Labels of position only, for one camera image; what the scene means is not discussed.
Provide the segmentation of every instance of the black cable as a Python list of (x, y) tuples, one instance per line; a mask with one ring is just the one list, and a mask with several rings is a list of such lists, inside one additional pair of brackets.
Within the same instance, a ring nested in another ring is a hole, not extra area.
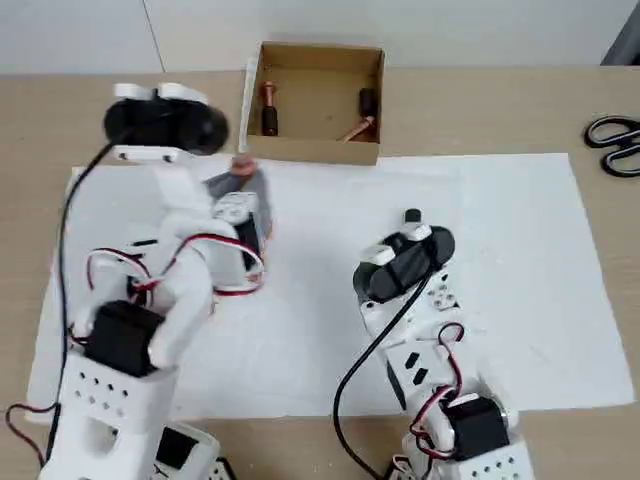
[(56, 436), (56, 432), (58, 431), (58, 422), (60, 421), (60, 409), (61, 405), (58, 402), (60, 399), (60, 390), (62, 388), (62, 377), (64, 373), (64, 367), (67, 364), (67, 357), (69, 356), (69, 307), (68, 307), (68, 298), (67, 298), (67, 282), (65, 278), (65, 241), (66, 241), (66, 229), (67, 229), (67, 221), (69, 219), (69, 211), (71, 210), (71, 202), (75, 198), (78, 193), (78, 189), (80, 185), (86, 180), (89, 174), (93, 171), (94, 168), (98, 166), (98, 164), (102, 161), (104, 157), (111, 151), (113, 147), (122, 143), (130, 134), (133, 129), (129, 129), (122, 133), (122, 135), (114, 138), (112, 141), (107, 143), (102, 149), (98, 152), (98, 154), (93, 157), (93, 159), (89, 162), (89, 164), (82, 170), (82, 173), (78, 175), (78, 178), (71, 189), (69, 190), (69, 194), (64, 201), (62, 206), (62, 215), (60, 217), (60, 227), (58, 232), (58, 248), (57, 248), (57, 267), (58, 267), (58, 288), (60, 291), (60, 321), (62, 327), (62, 334), (60, 338), (62, 340), (62, 358), (60, 362), (60, 378), (58, 379), (58, 389), (56, 393), (56, 400), (54, 402), (55, 410), (53, 413), (53, 421), (51, 422), (51, 430), (49, 431), (49, 438), (47, 439), (47, 452), (46, 459), (49, 460), (51, 458), (51, 451), (53, 449), (53, 442)]
[(342, 448), (349, 454), (349, 456), (358, 464), (360, 467), (367, 472), (372, 478), (376, 480), (384, 480), (384, 476), (380, 475), (376, 472), (373, 467), (371, 467), (367, 462), (365, 462), (358, 454), (351, 448), (347, 439), (342, 432), (342, 426), (340, 425), (340, 400), (342, 398), (342, 393), (353, 377), (353, 375), (358, 371), (358, 369), (362, 366), (362, 364), (371, 356), (371, 354), (375, 351), (376, 348), (382, 343), (382, 341), (391, 333), (391, 330), (402, 320), (402, 317), (407, 313), (407, 311), (413, 306), (413, 304), (418, 300), (418, 297), (422, 294), (423, 290), (427, 286), (429, 279), (431, 278), (433, 271), (429, 270), (425, 274), (424, 278), (420, 281), (416, 290), (413, 294), (407, 299), (404, 305), (398, 310), (398, 313), (391, 319), (391, 321), (387, 324), (387, 326), (380, 332), (380, 334), (371, 342), (371, 344), (367, 347), (362, 355), (355, 361), (353, 366), (349, 369), (347, 374), (344, 376), (340, 385), (338, 385), (338, 389), (336, 390), (336, 395), (333, 398), (333, 427), (336, 430), (336, 435), (338, 436), (338, 440), (342, 445)]

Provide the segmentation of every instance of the robotic arm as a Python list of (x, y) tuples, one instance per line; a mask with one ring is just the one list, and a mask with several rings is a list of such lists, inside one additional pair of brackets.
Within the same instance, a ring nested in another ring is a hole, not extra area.
[(360, 311), (376, 338), (426, 281), (378, 347), (400, 405), (413, 419), (385, 478), (533, 480), (518, 412), (490, 365), (476, 357), (447, 263), (453, 235), (408, 210), (403, 228), (367, 249), (354, 274)]
[(227, 135), (226, 120), (197, 92), (118, 85), (116, 94), (107, 135), (147, 125), (115, 153), (152, 165), (168, 214), (156, 235), (130, 239), (127, 252), (105, 247), (87, 258), (92, 292), (74, 318), (58, 429), (39, 479), (232, 479), (215, 438), (168, 416), (180, 356), (214, 293), (249, 294), (262, 283), (265, 179), (239, 158), (230, 172), (196, 180), (188, 152), (213, 153), (224, 143), (220, 130)]

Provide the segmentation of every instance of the black cylinder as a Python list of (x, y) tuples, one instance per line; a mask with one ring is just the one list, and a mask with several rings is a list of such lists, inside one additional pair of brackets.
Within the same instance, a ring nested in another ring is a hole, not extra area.
[(359, 109), (362, 117), (378, 116), (378, 95), (373, 88), (363, 88), (359, 95)]
[(278, 136), (278, 111), (276, 107), (262, 108), (262, 134), (267, 137)]

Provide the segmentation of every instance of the white paper sheet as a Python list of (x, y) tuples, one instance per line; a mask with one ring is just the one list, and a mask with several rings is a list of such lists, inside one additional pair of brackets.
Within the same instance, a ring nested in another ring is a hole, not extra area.
[[(200, 162), (202, 177), (227, 162)], [(588, 222), (566, 155), (381, 159), (376, 168), (264, 162), (275, 226), (269, 277), (248, 298), (224, 299), (186, 352), (173, 416), (327, 415), (335, 388), (368, 337), (351, 276), (360, 251), (419, 207), (458, 239), (459, 298), (521, 409), (633, 400)], [(127, 225), (158, 222), (149, 172), (104, 167), (71, 218), (71, 309), (86, 287), (86, 252), (122, 245)], [(43, 305), (29, 401), (50, 403), (59, 358), (52, 286)], [(398, 412), (371, 359), (344, 397), (347, 415)]]

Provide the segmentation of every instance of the gray object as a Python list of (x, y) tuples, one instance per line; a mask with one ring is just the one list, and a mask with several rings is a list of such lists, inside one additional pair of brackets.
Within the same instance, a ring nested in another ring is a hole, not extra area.
[(631, 12), (602, 65), (640, 65), (640, 3)]

